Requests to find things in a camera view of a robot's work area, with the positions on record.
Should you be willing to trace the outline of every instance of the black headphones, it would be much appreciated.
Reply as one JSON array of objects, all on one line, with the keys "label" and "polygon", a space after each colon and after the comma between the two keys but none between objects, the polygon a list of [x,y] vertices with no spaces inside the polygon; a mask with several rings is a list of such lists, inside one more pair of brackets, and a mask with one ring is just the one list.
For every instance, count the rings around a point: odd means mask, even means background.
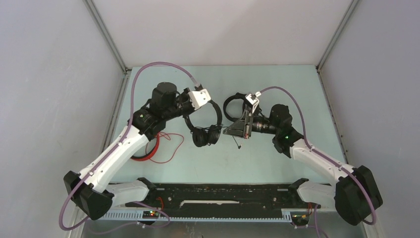
[{"label": "black headphones", "polygon": [[216,142],[219,140],[220,132],[222,130],[222,111],[220,110],[220,107],[217,103],[215,103],[213,100],[210,100],[209,103],[213,106],[214,110],[217,114],[217,124],[211,125],[206,128],[202,127],[195,127],[191,123],[189,116],[184,116],[185,123],[187,124],[187,127],[190,129],[191,134],[193,135],[193,142],[197,147],[202,147],[205,145],[212,145],[216,144]]}]

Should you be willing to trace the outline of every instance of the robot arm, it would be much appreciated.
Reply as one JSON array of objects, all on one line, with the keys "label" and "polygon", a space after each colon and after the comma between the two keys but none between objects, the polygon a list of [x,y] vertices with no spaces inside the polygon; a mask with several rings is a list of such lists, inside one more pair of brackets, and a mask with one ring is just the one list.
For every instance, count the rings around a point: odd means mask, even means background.
[{"label": "robot arm", "polygon": [[223,134],[248,139],[251,137],[251,131],[274,134],[272,140],[275,149],[287,157],[300,161],[328,180],[329,185],[319,184],[302,178],[294,182],[289,191],[292,196],[295,194],[303,202],[311,202],[335,208],[338,214],[349,224],[357,225],[366,216],[371,214],[368,202],[361,189],[343,171],[349,171],[362,184],[369,195],[375,209],[383,203],[372,172],[360,166],[355,168],[351,165],[341,163],[328,156],[330,161],[326,160],[319,153],[325,153],[314,148],[305,141],[304,136],[292,127],[292,116],[289,108],[285,105],[276,104],[271,108],[270,116],[266,118],[261,114],[259,100],[257,97],[260,92],[255,94],[239,94],[229,97],[223,110],[226,117],[233,121],[234,118],[226,112],[227,104],[233,99],[242,99],[243,114],[241,118],[235,119],[234,123],[223,131]]},{"label": "robot arm", "polygon": [[[187,88],[179,96],[177,94],[179,93],[174,84],[160,83],[153,90],[152,98],[133,114],[132,125],[126,126],[98,158],[78,174],[69,171],[64,176],[64,183],[70,194],[76,184],[89,175],[71,200],[92,220],[102,217],[110,207],[146,198],[154,185],[145,178],[121,184],[109,184],[109,182],[136,151],[165,128],[167,121],[188,116],[211,100],[208,91],[203,88],[197,88],[196,91]],[[121,141],[127,129],[129,129],[128,134]],[[98,165],[114,147],[116,148],[112,153]]]}]

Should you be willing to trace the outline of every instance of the light blue tabletop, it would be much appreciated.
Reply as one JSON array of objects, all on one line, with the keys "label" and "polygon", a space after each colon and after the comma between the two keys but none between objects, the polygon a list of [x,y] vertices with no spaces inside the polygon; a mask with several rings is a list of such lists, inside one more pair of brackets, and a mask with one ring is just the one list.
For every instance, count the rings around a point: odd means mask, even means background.
[{"label": "light blue tabletop", "polygon": [[[256,92],[268,86],[281,86],[287,89],[302,108],[309,141],[320,150],[344,162],[313,65],[186,66],[184,68],[208,89],[212,99],[221,109],[224,100],[236,92]],[[129,119],[130,92],[134,75],[138,70],[139,67],[132,70],[114,139]],[[140,74],[137,81],[135,111],[151,97],[152,90],[160,82],[172,82],[180,92],[186,87],[194,89],[194,84],[183,72],[166,66],[150,67]],[[269,90],[259,98],[262,112],[266,116],[274,104],[288,105],[293,116],[293,126],[302,132],[298,111],[286,94],[280,90]],[[239,116],[241,104],[239,101],[233,101],[228,111],[232,115]],[[210,104],[194,112],[190,118],[195,126],[206,127],[216,122],[216,115]],[[231,122],[223,119],[223,124],[230,125]],[[271,142],[273,135],[253,132],[249,140],[237,139],[239,143],[243,143],[242,148],[238,150],[232,137],[223,134],[216,145],[197,148],[183,118],[167,122],[163,131],[185,136],[184,143],[172,161],[155,164],[151,161],[130,160],[118,171],[113,181],[132,181],[138,177],[145,177],[152,182],[182,183],[288,183],[300,178],[327,182],[304,164],[279,154]],[[176,136],[173,136],[171,141],[162,139],[154,160],[168,160],[180,141],[181,139]]]}]

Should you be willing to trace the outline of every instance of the headphone ear cup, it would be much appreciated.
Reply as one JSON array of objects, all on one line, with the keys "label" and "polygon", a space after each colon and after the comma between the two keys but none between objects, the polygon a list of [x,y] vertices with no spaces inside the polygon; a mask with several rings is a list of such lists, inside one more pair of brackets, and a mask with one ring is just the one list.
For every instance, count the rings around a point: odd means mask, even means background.
[{"label": "headphone ear cup", "polygon": [[207,145],[208,135],[207,131],[202,128],[194,128],[193,131],[193,142],[197,147]]},{"label": "headphone ear cup", "polygon": [[221,126],[218,125],[211,125],[209,128],[209,132],[208,132],[208,136],[209,136],[209,140],[208,140],[208,144],[209,145],[214,145],[217,143],[217,141],[219,140],[220,137],[220,132],[221,132]]}]

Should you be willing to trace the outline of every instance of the white wall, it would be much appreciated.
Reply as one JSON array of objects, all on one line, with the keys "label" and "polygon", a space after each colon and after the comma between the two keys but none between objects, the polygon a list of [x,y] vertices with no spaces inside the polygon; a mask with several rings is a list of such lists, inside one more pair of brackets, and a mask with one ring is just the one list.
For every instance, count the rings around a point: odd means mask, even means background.
[{"label": "white wall", "polygon": [[1,1],[0,32],[0,237],[64,237],[62,178],[98,156],[122,72],[81,0]]},{"label": "white wall", "polygon": [[351,0],[96,0],[124,62],[317,64]]},{"label": "white wall", "polygon": [[363,0],[322,78],[349,161],[373,171],[389,238],[419,237],[420,1]]}]

